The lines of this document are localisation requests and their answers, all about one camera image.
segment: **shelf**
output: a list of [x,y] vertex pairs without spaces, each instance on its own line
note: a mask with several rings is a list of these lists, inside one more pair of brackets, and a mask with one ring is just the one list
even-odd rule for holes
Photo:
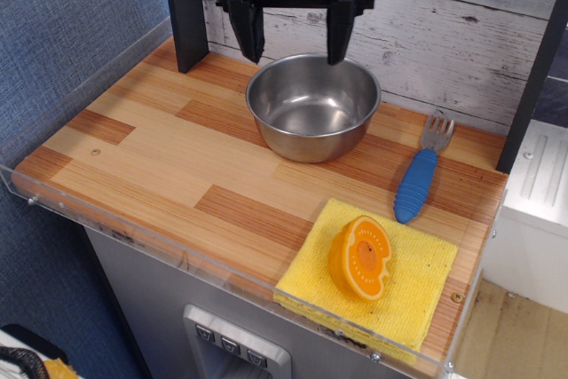
[[[180,74],[169,40],[16,168],[3,166],[4,181],[30,202],[303,321],[273,302],[274,286],[330,198],[394,218],[426,116],[382,104],[351,153],[322,164],[287,161],[267,147],[246,107],[256,71],[209,54]],[[458,125],[440,154],[430,197],[410,226],[458,254],[416,362],[385,364],[414,376],[450,370],[464,306],[451,296],[467,300],[476,276],[507,180],[495,170],[503,144]]]

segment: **black metal post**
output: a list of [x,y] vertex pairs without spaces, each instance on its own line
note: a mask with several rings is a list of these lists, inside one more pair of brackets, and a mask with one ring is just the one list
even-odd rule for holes
[[209,52],[202,0],[168,0],[177,69],[187,73]]
[[497,170],[501,172],[510,173],[511,169],[513,169],[513,163],[515,163],[518,150],[523,143],[526,129],[533,118],[534,108],[544,87],[556,49],[566,29],[567,21],[568,0],[556,0],[550,14],[547,29],[542,37],[539,51],[532,65],[531,73],[526,82],[523,97],[518,104],[517,113],[509,129],[507,142],[505,147],[503,147],[501,158],[497,164]]

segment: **wood grain surface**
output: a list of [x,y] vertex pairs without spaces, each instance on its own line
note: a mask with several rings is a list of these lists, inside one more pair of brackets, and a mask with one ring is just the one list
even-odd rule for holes
[[566,377],[568,314],[482,281],[455,371],[468,379]]
[[[256,70],[210,54],[182,75],[169,40],[32,153],[12,180],[172,265],[189,269],[201,259],[270,299],[330,197],[394,218],[394,195],[426,116],[382,104],[351,153],[291,162],[267,147],[247,110],[244,91]],[[410,224],[459,247],[422,347],[439,362],[462,310],[450,296],[468,294],[503,193],[507,177],[494,169],[503,143],[458,125]]]

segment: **control panel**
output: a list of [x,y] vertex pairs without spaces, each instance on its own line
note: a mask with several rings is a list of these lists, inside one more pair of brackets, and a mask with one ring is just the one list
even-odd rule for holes
[[184,309],[188,335],[201,379],[255,377],[292,379],[292,359],[286,350],[228,320],[195,305]]

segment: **button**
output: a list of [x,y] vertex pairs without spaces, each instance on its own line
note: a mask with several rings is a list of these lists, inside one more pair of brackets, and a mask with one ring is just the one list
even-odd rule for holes
[[247,350],[248,361],[250,361],[255,366],[266,367],[266,358],[256,352]]
[[232,352],[234,355],[241,355],[241,348],[238,343],[221,336],[221,344],[223,345],[224,350]]
[[199,324],[195,325],[195,329],[197,330],[197,335],[201,339],[205,339],[208,342],[215,342],[215,335],[213,335],[213,332],[211,330],[205,328],[204,326],[200,326]]

